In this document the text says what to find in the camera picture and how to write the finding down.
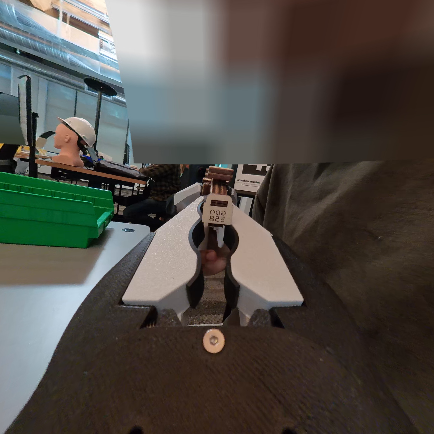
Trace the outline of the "white printed sign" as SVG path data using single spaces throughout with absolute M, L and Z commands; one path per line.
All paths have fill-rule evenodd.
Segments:
M 249 217 L 256 193 L 272 165 L 238 164 L 234 170 L 233 189 L 237 194 L 237 206 Z

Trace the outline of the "brown wooden model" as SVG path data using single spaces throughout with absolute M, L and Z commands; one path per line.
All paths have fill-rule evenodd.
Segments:
M 203 195 L 206 196 L 206 198 L 210 193 L 230 195 L 227 187 L 232 179 L 232 176 L 232 169 L 215 166 L 209 167 L 206 171 L 205 177 L 203 178 Z M 220 225 L 204 225 L 204 228 L 210 228 L 217 236 L 217 226 Z

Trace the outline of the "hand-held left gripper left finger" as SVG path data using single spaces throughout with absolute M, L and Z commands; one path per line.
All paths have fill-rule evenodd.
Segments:
M 172 309 L 182 325 L 191 306 L 187 284 L 201 269 L 191 231 L 202 220 L 202 199 L 196 199 L 154 232 L 122 302 L 127 306 L 153 306 L 158 312 Z

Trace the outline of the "wooden table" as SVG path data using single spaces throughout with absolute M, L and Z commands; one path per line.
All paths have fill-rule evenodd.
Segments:
M 75 167 L 53 162 L 49 158 L 30 158 L 29 154 L 22 152 L 16 153 L 16 157 L 29 162 L 28 174 L 30 176 L 37 177 L 39 173 L 46 170 L 52 180 L 75 184 L 82 183 L 87 187 L 106 189 L 112 193 L 114 198 L 120 196 L 126 188 L 132 189 L 132 196 L 139 194 L 148 196 L 153 186 L 153 181 L 149 178 L 137 179 L 108 174 L 95 171 L 90 167 Z

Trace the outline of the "grey monitor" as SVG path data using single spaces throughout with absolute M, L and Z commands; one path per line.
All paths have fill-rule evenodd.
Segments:
M 19 119 L 19 99 L 0 93 L 0 142 L 24 145 L 24 136 Z

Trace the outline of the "black softbox light stand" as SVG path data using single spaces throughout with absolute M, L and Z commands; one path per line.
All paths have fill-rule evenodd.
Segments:
M 32 111 L 31 77 L 20 75 L 17 79 L 19 99 L 19 121 L 26 145 L 29 147 L 29 176 L 38 177 L 38 165 L 36 163 L 35 128 L 33 121 L 36 119 Z

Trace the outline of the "black pole round disc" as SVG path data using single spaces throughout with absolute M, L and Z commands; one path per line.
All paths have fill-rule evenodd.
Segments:
M 99 135 L 99 124 L 100 124 L 100 114 L 101 114 L 101 105 L 102 105 L 102 97 L 108 96 L 113 97 L 117 95 L 116 90 L 111 87 L 110 85 L 91 77 L 85 77 L 84 78 L 84 84 L 91 90 L 94 90 L 97 92 L 97 106 L 96 106 L 96 113 L 95 113 L 95 143 L 93 145 L 94 150 L 97 150 L 97 139 Z

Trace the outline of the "green plastic bin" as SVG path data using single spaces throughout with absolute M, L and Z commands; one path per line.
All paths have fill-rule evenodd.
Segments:
M 109 191 L 0 174 L 0 242 L 88 248 L 114 216 Z

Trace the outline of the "mannequin head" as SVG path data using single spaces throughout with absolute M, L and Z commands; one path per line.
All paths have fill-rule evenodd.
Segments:
M 78 135 L 73 130 L 64 123 L 60 123 L 54 134 L 54 148 L 59 153 L 53 156 L 51 161 L 74 167 L 84 167 L 84 163 L 80 158 L 78 138 Z

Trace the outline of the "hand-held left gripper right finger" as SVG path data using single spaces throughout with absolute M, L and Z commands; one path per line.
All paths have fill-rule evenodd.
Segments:
M 303 296 L 269 231 L 233 206 L 224 231 L 224 325 L 246 326 L 257 310 L 300 307 Z

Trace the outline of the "black bag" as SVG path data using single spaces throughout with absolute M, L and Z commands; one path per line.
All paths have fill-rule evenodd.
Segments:
M 125 166 L 113 161 L 99 160 L 93 166 L 94 171 L 106 173 L 109 175 L 115 175 L 120 177 L 126 177 L 135 180 L 147 181 L 149 178 L 144 176 L 141 172 L 133 169 L 130 166 Z

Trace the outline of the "person's right hand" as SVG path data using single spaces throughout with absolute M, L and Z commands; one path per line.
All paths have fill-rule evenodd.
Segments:
M 213 276 L 223 272 L 226 268 L 226 261 L 229 250 L 226 247 L 216 250 L 208 249 L 200 252 L 201 269 L 204 276 Z

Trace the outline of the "white hard hat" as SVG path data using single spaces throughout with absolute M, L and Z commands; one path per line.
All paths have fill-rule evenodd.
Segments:
M 86 119 L 79 117 L 69 117 L 66 119 L 57 117 L 57 119 L 76 133 L 81 140 L 84 140 L 86 146 L 94 147 L 96 132 L 94 127 Z

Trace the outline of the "grey desk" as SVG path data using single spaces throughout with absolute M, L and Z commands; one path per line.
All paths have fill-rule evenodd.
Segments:
M 111 222 L 89 248 L 1 244 L 1 433 L 37 387 L 82 301 L 149 232 Z

